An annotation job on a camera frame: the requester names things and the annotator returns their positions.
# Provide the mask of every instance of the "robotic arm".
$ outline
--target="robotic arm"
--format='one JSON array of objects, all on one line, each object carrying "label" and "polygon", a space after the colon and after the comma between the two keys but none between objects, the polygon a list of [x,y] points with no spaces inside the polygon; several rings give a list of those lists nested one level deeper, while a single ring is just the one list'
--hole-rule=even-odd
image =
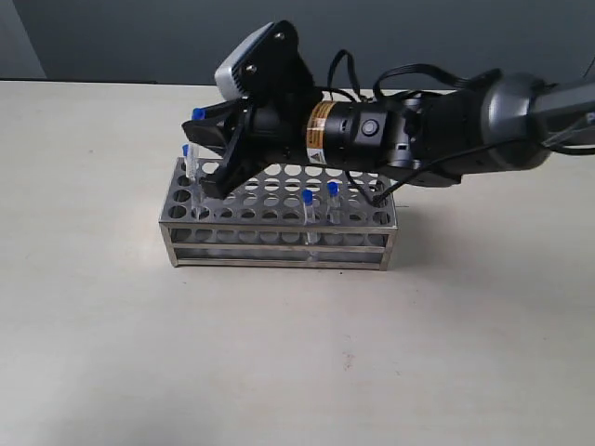
[{"label": "robotic arm", "polygon": [[[383,79],[410,72],[431,75],[456,91],[382,94]],[[350,77],[355,78],[352,67]],[[532,169],[552,151],[592,154],[565,146],[595,144],[593,81],[548,85],[530,74],[503,76],[500,70],[461,79],[416,64],[380,76],[374,101],[325,101],[324,91],[349,94],[314,85],[288,21],[250,34],[215,79],[226,102],[182,125],[189,141],[223,158],[213,174],[201,178],[213,198],[225,198],[268,165],[282,163],[344,170],[349,180],[350,170],[396,180],[374,197],[360,189],[377,205],[403,184],[447,187],[467,174]]]}]

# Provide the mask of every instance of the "blue cap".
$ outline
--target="blue cap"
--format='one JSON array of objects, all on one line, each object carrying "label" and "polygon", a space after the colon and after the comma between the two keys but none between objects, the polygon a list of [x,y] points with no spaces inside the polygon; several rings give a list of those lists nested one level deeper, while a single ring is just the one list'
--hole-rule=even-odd
[{"label": "blue cap", "polygon": [[331,197],[338,195],[338,184],[335,181],[331,181],[326,187]]},{"label": "blue cap", "polygon": [[192,120],[202,121],[206,117],[205,109],[194,109],[192,110]]},{"label": "blue cap", "polygon": [[311,190],[305,189],[301,192],[301,198],[304,199],[306,205],[310,205],[314,202],[314,195]]}]

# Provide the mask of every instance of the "round button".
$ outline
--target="round button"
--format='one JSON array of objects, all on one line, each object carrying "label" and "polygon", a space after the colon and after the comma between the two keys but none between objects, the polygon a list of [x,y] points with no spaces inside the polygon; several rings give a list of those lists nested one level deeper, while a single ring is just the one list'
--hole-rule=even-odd
[{"label": "round button", "polygon": [[372,137],[378,131],[378,122],[373,119],[368,119],[362,124],[362,133],[367,137]]}]

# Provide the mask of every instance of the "test tube rack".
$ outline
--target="test tube rack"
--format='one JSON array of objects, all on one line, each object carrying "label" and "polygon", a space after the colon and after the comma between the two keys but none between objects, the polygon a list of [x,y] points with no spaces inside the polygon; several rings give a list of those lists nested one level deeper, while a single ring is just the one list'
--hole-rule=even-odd
[{"label": "test tube rack", "polygon": [[[218,160],[203,160],[206,173]],[[367,204],[343,173],[322,167],[274,164],[227,199],[205,198],[192,210],[192,188],[178,158],[159,226],[169,260],[184,265],[386,270],[397,235],[390,196],[381,208]],[[384,177],[354,173],[368,191],[389,186]],[[343,217],[326,223],[329,181],[339,183]],[[314,193],[316,224],[304,226],[301,191]],[[317,243],[306,244],[306,232]]]}]

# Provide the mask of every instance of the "white table surface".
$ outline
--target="white table surface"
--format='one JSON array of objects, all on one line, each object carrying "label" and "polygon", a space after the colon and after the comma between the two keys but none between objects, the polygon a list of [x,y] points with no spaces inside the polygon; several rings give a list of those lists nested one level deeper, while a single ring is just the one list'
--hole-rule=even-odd
[{"label": "white table surface", "polygon": [[404,188],[388,272],[173,269],[216,101],[0,83],[0,445],[593,441],[595,158]]}]

